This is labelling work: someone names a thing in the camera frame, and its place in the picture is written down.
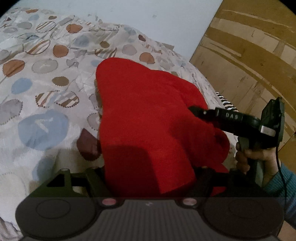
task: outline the blue sleeve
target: blue sleeve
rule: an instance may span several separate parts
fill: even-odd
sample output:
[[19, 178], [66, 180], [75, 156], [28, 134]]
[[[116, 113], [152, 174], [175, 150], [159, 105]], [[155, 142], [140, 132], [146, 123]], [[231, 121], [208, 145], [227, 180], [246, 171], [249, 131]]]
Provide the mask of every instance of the blue sleeve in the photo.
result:
[[[282, 163], [281, 171], [287, 186], [287, 210], [285, 221], [296, 229], [296, 175], [287, 169]], [[264, 187], [264, 190], [273, 197], [277, 197], [279, 203], [284, 207], [285, 190], [278, 172], [273, 179]]]

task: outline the brown object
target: brown object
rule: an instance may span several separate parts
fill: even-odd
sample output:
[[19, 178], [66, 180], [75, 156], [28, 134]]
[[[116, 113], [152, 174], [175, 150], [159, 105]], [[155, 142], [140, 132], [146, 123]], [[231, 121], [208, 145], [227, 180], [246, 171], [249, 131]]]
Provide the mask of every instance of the brown object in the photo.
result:
[[69, 53], [69, 49], [64, 45], [55, 45], [52, 52], [55, 57], [61, 58]]
[[140, 34], [139, 34], [139, 40], [141, 40], [143, 42], [146, 42], [146, 39], [142, 35], [140, 35]]
[[71, 34], [78, 33], [81, 29], [83, 29], [83, 27], [81, 25], [77, 25], [74, 23], [68, 24], [66, 27], [66, 30]]
[[37, 12], [38, 9], [30, 9], [30, 10], [27, 10], [26, 13], [32, 13], [32, 12]]
[[109, 48], [110, 44], [108, 42], [106, 42], [106, 41], [102, 41], [102, 42], [100, 42], [100, 46], [102, 48], [106, 49], [106, 48]]
[[76, 142], [76, 146], [82, 157], [87, 161], [98, 159], [102, 153], [100, 141], [84, 128]]
[[14, 59], [3, 65], [2, 71], [6, 77], [11, 77], [14, 74], [22, 71], [25, 67], [25, 62], [22, 60]]
[[279, 159], [287, 168], [296, 173], [296, 134], [291, 136], [283, 148], [279, 151]]
[[57, 86], [66, 86], [69, 84], [68, 78], [66, 78], [64, 76], [55, 77], [52, 79], [52, 82]]
[[147, 52], [144, 52], [140, 55], [140, 61], [145, 62], [147, 64], [154, 64], [155, 63], [154, 57], [150, 53], [147, 53]]

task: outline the wooden panel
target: wooden panel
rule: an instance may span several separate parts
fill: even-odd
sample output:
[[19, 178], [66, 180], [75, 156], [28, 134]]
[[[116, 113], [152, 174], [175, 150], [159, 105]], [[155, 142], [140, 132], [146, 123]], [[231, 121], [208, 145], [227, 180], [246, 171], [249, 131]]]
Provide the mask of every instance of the wooden panel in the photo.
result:
[[281, 2], [224, 0], [190, 62], [241, 112], [261, 117], [281, 96], [280, 148], [295, 133], [296, 16]]
[[279, 151], [279, 159], [289, 170], [296, 173], [296, 135], [293, 135]]

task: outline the hand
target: hand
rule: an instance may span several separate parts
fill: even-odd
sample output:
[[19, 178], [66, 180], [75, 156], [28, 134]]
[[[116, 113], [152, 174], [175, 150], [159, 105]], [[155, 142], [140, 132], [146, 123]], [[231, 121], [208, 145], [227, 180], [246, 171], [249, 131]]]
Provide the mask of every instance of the hand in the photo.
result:
[[239, 143], [236, 145], [237, 153], [235, 159], [237, 160], [237, 169], [241, 170], [244, 174], [250, 169], [248, 165], [248, 158], [254, 160], [262, 160], [264, 163], [264, 175], [262, 186], [266, 186], [267, 183], [277, 174], [278, 167], [276, 163], [276, 148], [269, 148], [264, 150], [245, 150], [244, 152], [240, 151]]

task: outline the patterned bedspread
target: patterned bedspread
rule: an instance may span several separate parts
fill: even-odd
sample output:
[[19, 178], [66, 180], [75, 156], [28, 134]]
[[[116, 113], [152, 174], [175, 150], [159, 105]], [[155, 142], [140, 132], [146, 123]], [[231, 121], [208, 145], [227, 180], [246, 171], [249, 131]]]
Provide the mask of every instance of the patterned bedspread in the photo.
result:
[[[137, 29], [11, 9], [0, 19], [1, 240], [20, 234], [15, 208], [53, 172], [104, 165], [97, 148], [102, 105], [95, 70], [115, 56], [177, 75], [199, 88], [209, 108], [222, 106], [193, 65]], [[226, 167], [233, 166], [233, 156], [232, 145]]]

